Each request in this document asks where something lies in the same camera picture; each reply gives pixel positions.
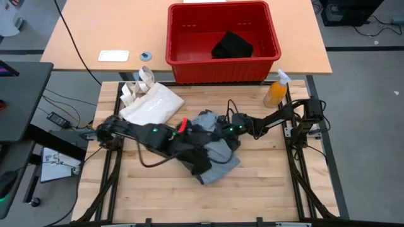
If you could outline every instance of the desk leg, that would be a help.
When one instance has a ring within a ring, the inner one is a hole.
[[[86,155],[85,150],[66,142],[63,139],[60,139],[32,124],[28,126],[25,137],[45,146],[46,148],[51,148],[79,161],[82,161]]]
[[[316,98],[319,98],[317,89],[316,89],[316,85],[314,84],[313,76],[307,75],[306,81],[307,81],[307,87],[309,88],[310,95],[315,96]],[[324,121],[322,121],[319,124],[319,126],[321,129],[325,129],[326,123]],[[341,180],[340,180],[340,176],[338,174],[338,170],[336,168],[335,157],[334,157],[334,153],[333,153],[333,148],[331,147],[331,141],[330,141],[330,136],[329,136],[328,132],[323,132],[322,139],[323,139],[324,152],[328,159],[328,169],[330,170],[331,182],[333,184],[334,194],[335,194],[335,198],[336,198],[336,203],[338,204],[338,210],[340,212],[340,217],[343,219],[349,220],[347,203],[345,202],[345,198],[343,195]]]
[[[123,81],[134,81],[133,75],[131,73],[119,73]]]

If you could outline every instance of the red plastic bin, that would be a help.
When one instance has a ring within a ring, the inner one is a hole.
[[[168,22],[165,60],[177,83],[262,81],[281,56],[264,1],[173,4]],[[213,59],[211,51],[226,31],[249,42],[252,57]]]

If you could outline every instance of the computer monitor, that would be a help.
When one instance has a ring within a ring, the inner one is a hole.
[[[7,65],[3,61],[0,61],[0,77],[18,75],[20,75],[20,73],[17,72],[17,70],[13,69],[11,66]]]

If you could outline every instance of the white tote bag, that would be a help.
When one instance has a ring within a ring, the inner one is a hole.
[[[138,125],[165,123],[185,101],[166,86],[155,83],[152,71],[146,66],[139,70],[139,76],[143,81],[123,86],[121,100],[125,108],[119,115]]]

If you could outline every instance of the gray cloth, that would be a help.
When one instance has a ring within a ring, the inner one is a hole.
[[[201,115],[193,119],[193,125],[200,125],[204,130],[213,132],[218,115],[214,112],[203,112]],[[225,162],[232,155],[232,150],[227,145],[224,139],[219,141],[212,141],[204,145],[208,150],[208,156],[216,161]],[[233,155],[232,159],[226,164],[218,164],[210,161],[212,167],[200,175],[200,180],[203,184],[216,182],[223,178],[228,172],[234,169],[239,163],[240,159]]]

